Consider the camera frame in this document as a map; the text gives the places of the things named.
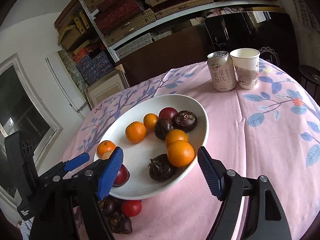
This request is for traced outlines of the person's left hand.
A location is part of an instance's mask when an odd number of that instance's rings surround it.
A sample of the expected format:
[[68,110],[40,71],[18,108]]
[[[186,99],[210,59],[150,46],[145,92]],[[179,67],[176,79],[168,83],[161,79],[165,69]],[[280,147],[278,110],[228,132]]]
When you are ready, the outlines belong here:
[[20,228],[21,228],[21,225],[22,225],[22,221],[19,220],[19,221],[17,222],[17,224],[16,224],[16,227],[17,227],[18,229],[20,229]]

